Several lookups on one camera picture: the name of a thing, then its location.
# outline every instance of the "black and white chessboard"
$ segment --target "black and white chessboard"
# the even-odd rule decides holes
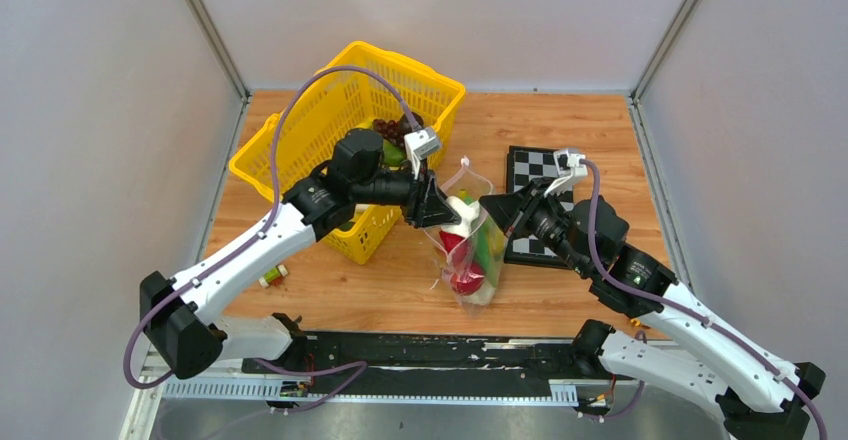
[[[516,192],[536,178],[556,178],[553,150],[545,148],[510,146],[506,156],[506,190]],[[566,211],[574,208],[574,192],[568,190],[559,196]],[[504,262],[538,267],[566,268],[565,263],[536,237],[510,240],[504,253]]]

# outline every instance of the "green fruit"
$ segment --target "green fruit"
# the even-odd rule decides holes
[[[406,160],[406,154],[388,140],[383,140],[383,161],[390,167],[399,167]]]

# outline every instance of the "gray wall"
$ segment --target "gray wall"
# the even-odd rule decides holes
[[[352,40],[472,90],[635,86],[681,0],[204,0],[253,88],[297,87]]]
[[[116,438],[138,283],[195,254],[240,105],[183,0],[0,25],[3,438]]]
[[[846,15],[848,0],[703,0],[644,102],[696,290],[825,369],[817,404],[835,438],[848,432]]]

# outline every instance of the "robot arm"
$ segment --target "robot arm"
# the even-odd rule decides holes
[[[287,317],[236,319],[221,313],[263,273],[350,221],[357,203],[399,206],[417,228],[459,221],[419,156],[437,150],[438,137],[432,129],[409,135],[413,164],[420,166],[416,171],[383,168],[382,137],[352,130],[336,144],[330,161],[298,181],[238,238],[171,279],[154,272],[141,282],[142,319],[163,299],[185,290],[144,329],[177,378],[193,377],[218,360],[280,358],[299,331]]]
[[[595,212],[589,200],[565,212],[554,196],[586,177],[585,165],[590,163],[573,149],[560,150],[554,158],[558,179],[536,179],[518,192],[483,197],[480,204],[506,235],[535,235],[582,278],[592,281],[590,292],[601,303],[664,332],[698,361],[648,346],[627,354],[629,342],[631,350],[639,344],[612,327],[600,328],[599,322],[587,322],[575,343],[587,344],[590,337],[592,348],[584,345],[584,350],[608,372],[648,380],[711,414],[721,414],[728,431],[740,440],[803,437],[809,418],[789,384],[812,398],[824,382],[824,372],[813,364],[794,365],[777,357],[718,317],[671,270],[625,242],[629,225],[603,197],[593,199]],[[604,271],[596,268],[593,254]],[[773,374],[758,356],[779,373]],[[765,424],[778,427],[771,431],[763,428]]]

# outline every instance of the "grapes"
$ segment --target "grapes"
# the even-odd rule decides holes
[[[421,116],[417,113],[413,113],[413,115],[415,116],[415,119],[423,125],[424,120]],[[403,142],[404,135],[412,132],[412,126],[409,124],[409,121],[407,121],[405,116],[401,116],[398,120],[388,121],[377,118],[371,123],[371,128],[401,151],[404,151],[406,148]]]

